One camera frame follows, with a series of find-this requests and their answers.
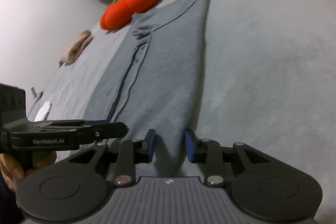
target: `folded pink cloth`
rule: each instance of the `folded pink cloth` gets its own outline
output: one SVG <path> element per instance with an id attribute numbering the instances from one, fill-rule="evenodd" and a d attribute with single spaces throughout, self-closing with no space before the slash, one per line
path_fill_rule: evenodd
<path id="1" fill-rule="evenodd" d="M 89 30 L 81 32 L 81 34 L 68 46 L 59 62 L 60 65 L 63 63 L 73 64 L 79 58 L 86 46 L 90 44 L 92 39 L 93 37 Z"/>

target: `bed sheet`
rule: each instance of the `bed sheet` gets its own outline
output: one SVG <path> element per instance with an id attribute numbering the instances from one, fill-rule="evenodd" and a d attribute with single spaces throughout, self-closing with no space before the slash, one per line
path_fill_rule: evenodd
<path id="1" fill-rule="evenodd" d="M 324 193 L 320 224 L 336 221 L 335 2 L 211 0 L 190 122 L 199 138 L 245 142 L 312 175 Z M 95 27 L 94 40 L 51 78 L 30 119 L 47 100 L 48 119 L 81 118 L 128 30 L 106 34 Z M 202 172 L 181 159 L 176 175 Z"/>

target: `wall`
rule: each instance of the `wall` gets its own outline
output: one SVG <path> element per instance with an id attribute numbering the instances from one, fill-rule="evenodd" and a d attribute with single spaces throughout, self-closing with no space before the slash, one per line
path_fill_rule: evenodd
<path id="1" fill-rule="evenodd" d="M 106 4 L 99 0 L 0 0 L 0 83 L 39 92 L 67 45 L 89 29 Z"/>

